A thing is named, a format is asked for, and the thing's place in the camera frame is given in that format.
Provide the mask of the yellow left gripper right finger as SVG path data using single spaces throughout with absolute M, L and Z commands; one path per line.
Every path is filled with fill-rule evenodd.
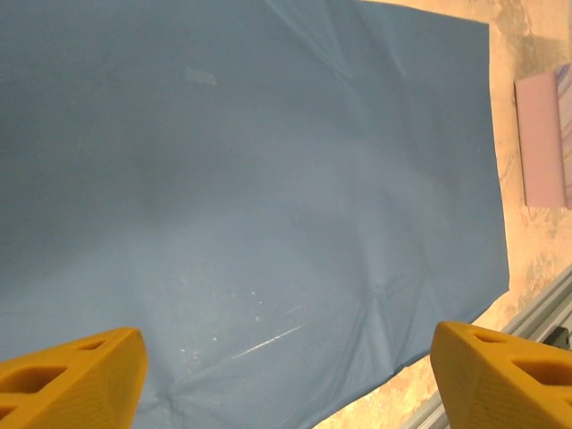
M 437 324 L 430 362 L 453 428 L 569 428 L 571 353 L 461 322 Z

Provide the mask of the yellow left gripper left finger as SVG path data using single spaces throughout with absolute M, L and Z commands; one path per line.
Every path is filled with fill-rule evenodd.
M 116 328 L 1 363 L 3 428 L 130 428 L 148 368 L 140 330 Z

